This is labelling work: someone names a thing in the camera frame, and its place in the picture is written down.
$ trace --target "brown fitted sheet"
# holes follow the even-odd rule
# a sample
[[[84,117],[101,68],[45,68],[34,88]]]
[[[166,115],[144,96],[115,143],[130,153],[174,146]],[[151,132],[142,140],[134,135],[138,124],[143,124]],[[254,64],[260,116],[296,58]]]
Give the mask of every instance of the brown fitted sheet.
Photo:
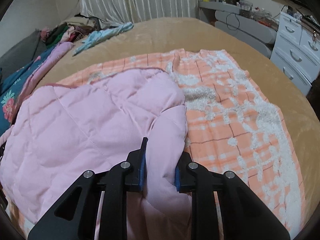
[[[269,101],[281,108],[300,163],[306,195],[305,221],[320,201],[320,123],[298,88],[266,57],[249,45],[193,18],[159,18],[138,23],[119,36],[72,57],[69,51],[37,87],[55,83],[92,64],[139,54],[184,48],[225,49],[248,70]]]

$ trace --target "light blue garment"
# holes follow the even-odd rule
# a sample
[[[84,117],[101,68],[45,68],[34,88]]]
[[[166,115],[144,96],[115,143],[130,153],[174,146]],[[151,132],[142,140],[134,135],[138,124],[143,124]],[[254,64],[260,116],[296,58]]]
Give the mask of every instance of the light blue garment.
[[[99,44],[100,42],[103,42],[107,39],[110,39],[113,36],[116,36],[120,33],[129,31],[133,28],[133,23],[125,23],[123,25],[120,25],[117,28],[113,28],[113,29],[107,29],[107,30],[101,30],[101,31],[94,31],[92,33],[89,34],[88,38],[85,39],[84,41],[82,41],[82,43],[84,43],[82,46],[80,46],[79,48],[77,48],[74,52],[73,52],[73,56],[77,55],[78,53],[80,53],[81,51],[91,48],[97,44]]]

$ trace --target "peach blanket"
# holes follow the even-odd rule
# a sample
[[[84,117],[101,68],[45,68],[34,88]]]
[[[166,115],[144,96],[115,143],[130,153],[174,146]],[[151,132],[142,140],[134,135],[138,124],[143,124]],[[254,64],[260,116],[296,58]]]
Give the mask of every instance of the peach blanket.
[[[92,65],[59,82],[81,86],[130,68],[160,68],[184,91],[185,151],[209,170],[232,170],[272,210],[293,239],[304,225],[300,166],[281,110],[224,50],[183,49]]]

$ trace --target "mattress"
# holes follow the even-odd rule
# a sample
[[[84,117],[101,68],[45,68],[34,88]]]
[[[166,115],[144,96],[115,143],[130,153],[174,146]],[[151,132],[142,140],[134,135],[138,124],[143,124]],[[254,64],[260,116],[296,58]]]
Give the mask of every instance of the mattress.
[[[320,123],[298,88],[265,56],[223,31],[193,18],[160,18],[138,23],[119,36],[72,56],[73,48],[37,87],[56,83],[92,64],[140,54],[174,49],[199,52],[225,49],[260,87],[268,100],[279,106],[291,136],[303,178],[305,221],[320,200]]]

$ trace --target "white drawer cabinet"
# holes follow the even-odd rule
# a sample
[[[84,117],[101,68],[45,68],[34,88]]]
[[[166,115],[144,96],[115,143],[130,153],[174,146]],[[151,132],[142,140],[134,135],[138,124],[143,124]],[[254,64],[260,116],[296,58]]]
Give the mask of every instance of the white drawer cabinet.
[[[320,41],[301,22],[281,13],[270,60],[307,95],[320,72]]]

